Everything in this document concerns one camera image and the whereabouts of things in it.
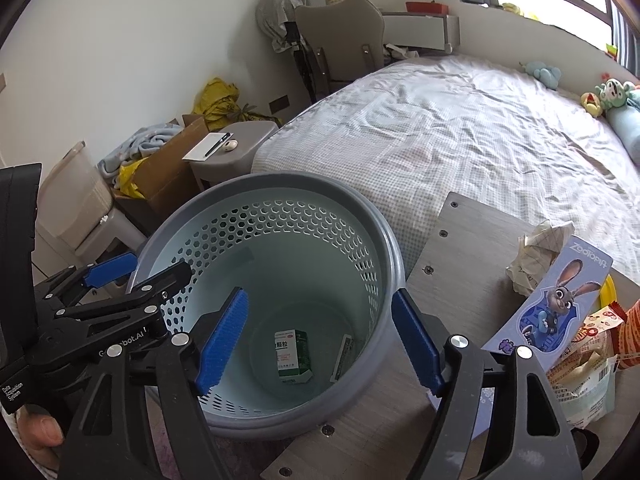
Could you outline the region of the person's left hand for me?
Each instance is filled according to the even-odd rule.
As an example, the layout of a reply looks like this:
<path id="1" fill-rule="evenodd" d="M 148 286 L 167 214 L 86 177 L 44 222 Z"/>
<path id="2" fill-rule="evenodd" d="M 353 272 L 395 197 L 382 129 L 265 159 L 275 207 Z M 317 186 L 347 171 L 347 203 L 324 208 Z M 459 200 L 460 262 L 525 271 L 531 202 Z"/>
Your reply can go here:
<path id="1" fill-rule="evenodd" d="M 60 459 L 55 450 L 64 443 L 58 422 L 47 414 L 31 413 L 26 408 L 17 412 L 17 430 L 26 452 L 43 467 L 58 470 Z"/>

